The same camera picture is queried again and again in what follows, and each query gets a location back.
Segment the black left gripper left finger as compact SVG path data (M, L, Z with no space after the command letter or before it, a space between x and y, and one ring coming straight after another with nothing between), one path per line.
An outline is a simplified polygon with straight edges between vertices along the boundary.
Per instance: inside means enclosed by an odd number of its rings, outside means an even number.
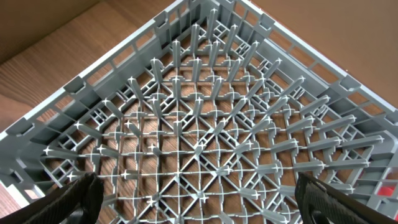
M32 204L1 218L1 223L96 223L104 199L104 182L89 172Z

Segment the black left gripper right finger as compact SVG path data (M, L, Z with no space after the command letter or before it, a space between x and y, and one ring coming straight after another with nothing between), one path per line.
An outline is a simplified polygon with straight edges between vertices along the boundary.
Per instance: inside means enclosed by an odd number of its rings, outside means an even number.
M397 224L328 184L299 173L295 199L304 224Z

